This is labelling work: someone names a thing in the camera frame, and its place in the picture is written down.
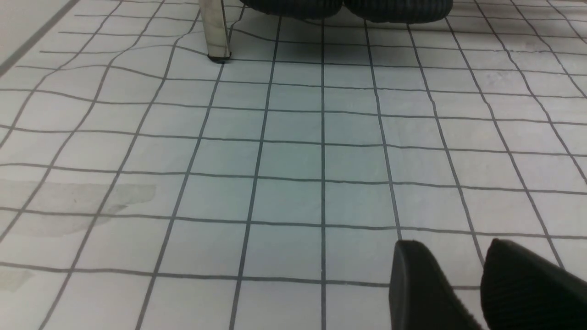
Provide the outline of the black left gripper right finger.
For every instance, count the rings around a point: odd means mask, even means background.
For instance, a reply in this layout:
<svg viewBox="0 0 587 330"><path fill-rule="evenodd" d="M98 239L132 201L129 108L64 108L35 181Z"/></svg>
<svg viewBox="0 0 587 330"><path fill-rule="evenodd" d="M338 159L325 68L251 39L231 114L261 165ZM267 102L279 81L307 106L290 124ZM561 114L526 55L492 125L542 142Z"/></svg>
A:
<svg viewBox="0 0 587 330"><path fill-rule="evenodd" d="M587 284L531 250L493 239L480 286L491 330L584 330Z"/></svg>

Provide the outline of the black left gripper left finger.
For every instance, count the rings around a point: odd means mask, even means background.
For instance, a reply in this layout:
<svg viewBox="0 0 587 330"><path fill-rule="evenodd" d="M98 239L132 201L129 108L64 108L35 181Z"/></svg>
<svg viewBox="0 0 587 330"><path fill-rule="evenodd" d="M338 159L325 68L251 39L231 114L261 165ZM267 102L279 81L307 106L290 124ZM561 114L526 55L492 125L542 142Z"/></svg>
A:
<svg viewBox="0 0 587 330"><path fill-rule="evenodd" d="M388 304L393 330L482 328L453 291L430 249L415 240L399 240L394 246Z"/></svg>

